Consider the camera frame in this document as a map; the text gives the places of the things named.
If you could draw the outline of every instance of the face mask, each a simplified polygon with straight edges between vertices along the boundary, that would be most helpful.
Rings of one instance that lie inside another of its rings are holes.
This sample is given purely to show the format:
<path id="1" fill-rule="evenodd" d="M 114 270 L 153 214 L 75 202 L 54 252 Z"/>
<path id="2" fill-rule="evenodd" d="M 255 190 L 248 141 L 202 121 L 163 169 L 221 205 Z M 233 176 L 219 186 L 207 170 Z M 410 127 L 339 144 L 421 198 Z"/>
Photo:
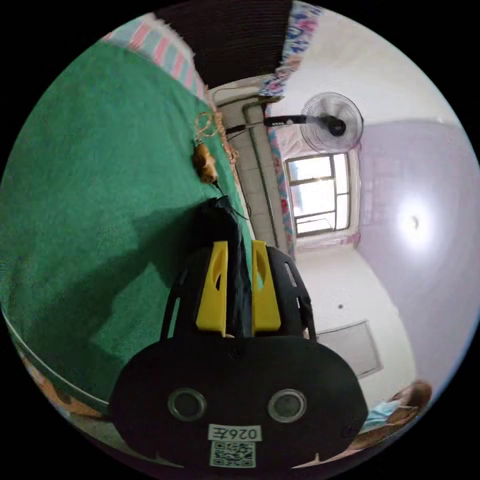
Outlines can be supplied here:
<path id="1" fill-rule="evenodd" d="M 405 407 L 400 405 L 400 400 L 383 401 L 379 403 L 375 408 L 368 411 L 368 416 L 358 434 L 364 434 L 370 430 L 379 429 L 389 425 L 388 419 L 390 415 L 397 409 L 403 409 Z"/>

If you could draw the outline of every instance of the window frame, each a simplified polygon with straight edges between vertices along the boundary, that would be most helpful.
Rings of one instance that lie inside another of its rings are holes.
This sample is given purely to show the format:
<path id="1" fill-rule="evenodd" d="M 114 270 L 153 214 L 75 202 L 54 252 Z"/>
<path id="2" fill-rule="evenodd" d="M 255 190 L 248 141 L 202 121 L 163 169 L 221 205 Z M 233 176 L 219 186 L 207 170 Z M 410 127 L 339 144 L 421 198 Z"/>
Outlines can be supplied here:
<path id="1" fill-rule="evenodd" d="M 346 164 L 346 175 L 347 175 L 347 185 L 348 185 L 348 192 L 346 193 L 339 193 L 337 194 L 337 178 L 335 175 L 335 161 L 334 161 L 334 156 L 335 155 L 345 155 L 345 164 Z M 293 162 L 298 162 L 300 160 L 308 160 L 308 159 L 317 159 L 320 157 L 328 157 L 330 161 L 330 176 L 322 176 L 318 178 L 309 178 L 307 180 L 292 180 L 291 174 L 290 174 L 290 163 Z M 351 177 L 351 167 L 350 167 L 350 153 L 316 153 L 312 155 L 306 155 L 306 156 L 298 156 L 298 157 L 292 157 L 288 158 L 285 160 L 285 170 L 286 170 L 286 178 L 288 181 L 288 195 L 290 197 L 290 205 L 292 208 L 291 211 L 291 218 L 293 220 L 293 226 L 295 228 L 295 235 L 297 238 L 303 238 L 303 237 L 314 237 L 314 236 L 321 236 L 323 234 L 329 234 L 333 232 L 342 232 L 345 230 L 348 230 L 351 227 L 352 224 L 352 177 Z M 333 197 L 334 197 L 334 210 L 328 210 L 328 211 L 319 211 L 315 213 L 309 213 L 306 215 L 299 215 L 295 216 L 293 214 L 293 196 L 292 196 L 292 187 L 298 186 L 298 185 L 304 185 L 304 184 L 309 184 L 309 183 L 315 183 L 318 181 L 322 180 L 333 180 Z M 298 231 L 298 222 L 297 219 L 304 219 L 308 217 L 316 217 L 318 215 L 323 215 L 323 214 L 331 214 L 335 213 L 335 225 L 337 224 L 337 198 L 338 196 L 341 195 L 347 195 L 348 196 L 348 222 L 346 223 L 346 226 L 344 228 L 328 228 L 325 230 L 313 230 L 313 231 L 307 231 L 303 233 L 299 233 Z"/>

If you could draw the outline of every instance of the qr code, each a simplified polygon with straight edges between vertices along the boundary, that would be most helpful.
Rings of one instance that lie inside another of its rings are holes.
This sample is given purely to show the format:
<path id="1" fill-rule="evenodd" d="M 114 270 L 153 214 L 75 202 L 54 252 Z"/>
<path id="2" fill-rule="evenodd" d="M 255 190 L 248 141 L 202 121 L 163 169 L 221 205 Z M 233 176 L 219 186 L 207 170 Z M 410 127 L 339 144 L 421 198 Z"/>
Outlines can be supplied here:
<path id="1" fill-rule="evenodd" d="M 210 466 L 231 469 L 255 468 L 254 441 L 213 441 L 211 443 Z"/>

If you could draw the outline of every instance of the keychain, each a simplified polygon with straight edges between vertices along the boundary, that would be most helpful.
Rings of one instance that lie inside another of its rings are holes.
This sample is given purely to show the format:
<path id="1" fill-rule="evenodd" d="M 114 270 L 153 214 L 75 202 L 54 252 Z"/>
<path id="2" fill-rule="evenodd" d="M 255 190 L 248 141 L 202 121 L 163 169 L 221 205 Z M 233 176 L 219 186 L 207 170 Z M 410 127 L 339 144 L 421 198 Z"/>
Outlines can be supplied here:
<path id="1" fill-rule="evenodd" d="M 207 116 L 207 122 L 204 127 L 199 127 L 200 118 Z M 219 180 L 217 169 L 215 168 L 215 158 L 210 153 L 209 148 L 204 143 L 203 138 L 213 137 L 218 133 L 218 129 L 215 129 L 212 133 L 206 133 L 206 130 L 212 124 L 211 115 L 204 111 L 197 115 L 194 123 L 195 127 L 195 149 L 193 151 L 192 161 L 200 181 L 204 184 L 215 184 Z"/>

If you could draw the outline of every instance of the yellow bracket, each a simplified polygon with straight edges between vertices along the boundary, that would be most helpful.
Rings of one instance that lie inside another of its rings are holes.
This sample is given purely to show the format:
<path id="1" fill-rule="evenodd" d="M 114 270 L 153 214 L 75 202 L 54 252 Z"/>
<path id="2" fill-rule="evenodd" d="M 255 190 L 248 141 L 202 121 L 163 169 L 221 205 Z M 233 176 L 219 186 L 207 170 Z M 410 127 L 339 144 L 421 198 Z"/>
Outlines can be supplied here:
<path id="1" fill-rule="evenodd" d="M 252 320 L 253 335 L 257 332 L 276 332 L 281 325 L 280 312 L 270 271 L 267 244 L 253 240 L 252 250 Z"/>
<path id="2" fill-rule="evenodd" d="M 196 326 L 199 330 L 220 332 L 222 337 L 225 337 L 227 329 L 228 261 L 228 243 L 226 241 L 214 242 L 196 317 Z"/>

